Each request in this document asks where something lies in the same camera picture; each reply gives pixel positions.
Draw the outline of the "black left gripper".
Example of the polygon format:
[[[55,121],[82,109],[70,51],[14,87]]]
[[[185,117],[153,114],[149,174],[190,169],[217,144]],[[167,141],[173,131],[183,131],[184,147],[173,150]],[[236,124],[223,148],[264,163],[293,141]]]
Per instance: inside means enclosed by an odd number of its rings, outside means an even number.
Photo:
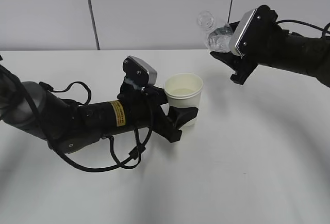
[[[197,107],[170,106],[167,117],[161,108],[168,104],[167,95],[163,88],[156,86],[135,89],[132,85],[123,83],[118,100],[124,108],[126,127],[149,127],[169,142],[179,141],[182,135],[179,129],[194,125],[199,112]]]

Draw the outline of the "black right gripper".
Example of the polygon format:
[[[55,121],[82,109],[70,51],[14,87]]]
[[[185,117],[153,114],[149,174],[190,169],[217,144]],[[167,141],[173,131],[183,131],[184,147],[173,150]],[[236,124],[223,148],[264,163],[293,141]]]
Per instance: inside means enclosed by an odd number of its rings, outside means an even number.
[[[276,11],[267,5],[261,5],[256,9],[253,20],[243,37],[243,45],[240,47],[243,56],[236,56],[231,52],[210,52],[214,59],[234,70],[235,73],[230,79],[239,85],[245,83],[258,65],[290,71],[287,63],[281,60],[278,54],[287,32],[277,25]],[[229,23],[233,32],[239,23],[239,21]]]

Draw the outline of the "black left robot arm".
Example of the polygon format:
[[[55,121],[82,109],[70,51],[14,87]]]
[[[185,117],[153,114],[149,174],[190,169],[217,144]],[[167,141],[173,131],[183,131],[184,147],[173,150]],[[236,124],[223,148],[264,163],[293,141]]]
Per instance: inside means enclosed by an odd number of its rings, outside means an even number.
[[[64,154],[142,128],[171,143],[179,141],[181,127],[197,116],[198,108],[170,107],[164,113],[162,106],[168,98],[155,86],[156,71],[135,63],[124,66],[123,71],[117,99],[93,104],[61,99],[50,85],[22,82],[1,68],[1,119]]]

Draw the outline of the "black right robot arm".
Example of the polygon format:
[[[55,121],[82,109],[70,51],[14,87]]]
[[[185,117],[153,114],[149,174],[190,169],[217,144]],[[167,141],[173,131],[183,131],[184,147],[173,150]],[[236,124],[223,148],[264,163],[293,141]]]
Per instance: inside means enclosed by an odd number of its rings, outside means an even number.
[[[275,10],[261,5],[246,12],[239,22],[231,23],[234,34],[229,51],[211,51],[213,58],[234,70],[231,80],[243,85],[258,65],[316,78],[329,86],[329,25],[318,38],[310,38],[280,27]]]

